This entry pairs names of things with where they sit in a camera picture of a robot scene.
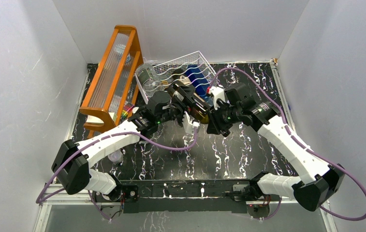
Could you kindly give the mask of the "olive green wine bottle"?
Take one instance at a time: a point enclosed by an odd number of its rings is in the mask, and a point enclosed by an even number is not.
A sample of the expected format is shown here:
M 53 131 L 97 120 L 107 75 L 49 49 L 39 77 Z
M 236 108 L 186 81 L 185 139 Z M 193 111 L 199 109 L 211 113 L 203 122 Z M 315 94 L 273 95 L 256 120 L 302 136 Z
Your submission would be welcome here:
M 180 126 L 182 126 L 184 112 L 187 112 L 201 124 L 209 123 L 209 115 L 207 112 L 209 106 L 195 92 L 193 85 L 185 85 L 182 81 L 175 80 L 165 90 L 171 96 L 171 105 L 174 108 Z

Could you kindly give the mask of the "dark green wine bottle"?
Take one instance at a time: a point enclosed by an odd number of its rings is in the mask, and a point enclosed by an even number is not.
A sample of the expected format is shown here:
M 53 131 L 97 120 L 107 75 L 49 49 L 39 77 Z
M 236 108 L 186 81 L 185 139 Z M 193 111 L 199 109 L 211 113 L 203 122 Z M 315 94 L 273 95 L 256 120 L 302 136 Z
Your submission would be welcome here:
M 175 81 L 175 80 L 180 81 L 185 86 L 189 86 L 191 84 L 191 80 L 183 72 L 182 69 L 174 70 L 171 78 L 172 78 L 173 81 Z

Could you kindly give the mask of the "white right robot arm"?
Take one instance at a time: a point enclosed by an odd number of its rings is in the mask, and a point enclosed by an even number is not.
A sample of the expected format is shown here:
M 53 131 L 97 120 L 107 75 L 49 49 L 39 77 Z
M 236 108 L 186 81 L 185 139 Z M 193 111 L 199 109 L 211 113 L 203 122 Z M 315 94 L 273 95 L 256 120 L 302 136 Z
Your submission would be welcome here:
M 297 176 L 261 172 L 241 190 L 227 196 L 235 200 L 263 200 L 274 194 L 295 199 L 308 211 L 317 210 L 337 192 L 345 174 L 334 165 L 308 152 L 307 145 L 294 141 L 295 135 L 283 122 L 278 108 L 270 101 L 257 102 L 243 83 L 226 90 L 209 87 L 206 91 L 213 105 L 208 109 L 208 134 L 228 136 L 235 123 L 250 126 L 267 139 L 294 167 Z

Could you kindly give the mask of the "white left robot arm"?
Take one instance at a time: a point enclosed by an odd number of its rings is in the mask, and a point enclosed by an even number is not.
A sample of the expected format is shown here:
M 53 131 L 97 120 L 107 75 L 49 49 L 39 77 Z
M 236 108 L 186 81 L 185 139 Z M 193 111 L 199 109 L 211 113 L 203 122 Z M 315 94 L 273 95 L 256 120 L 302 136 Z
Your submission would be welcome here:
M 131 117 L 121 124 L 91 139 L 74 143 L 62 143 L 52 165 L 53 177 L 63 185 L 67 194 L 82 190 L 104 194 L 110 201 L 117 201 L 122 195 L 121 183 L 112 174 L 92 169 L 103 158 L 125 146 L 150 140 L 159 125 L 176 120 L 189 133 L 196 134 L 199 123 L 190 121 L 190 110 L 195 104 L 195 87 L 175 81 L 165 91 L 155 92 L 147 104 L 139 107 Z

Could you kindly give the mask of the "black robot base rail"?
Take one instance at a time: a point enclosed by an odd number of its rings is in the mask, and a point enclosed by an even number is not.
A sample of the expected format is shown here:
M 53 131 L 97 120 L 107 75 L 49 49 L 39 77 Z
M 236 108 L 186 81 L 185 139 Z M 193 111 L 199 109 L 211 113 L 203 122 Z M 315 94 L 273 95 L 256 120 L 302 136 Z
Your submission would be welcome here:
M 119 204 L 125 214 L 143 212 L 232 212 L 265 217 L 279 196 L 263 196 L 247 179 L 124 181 L 114 196 L 92 192 L 104 206 Z

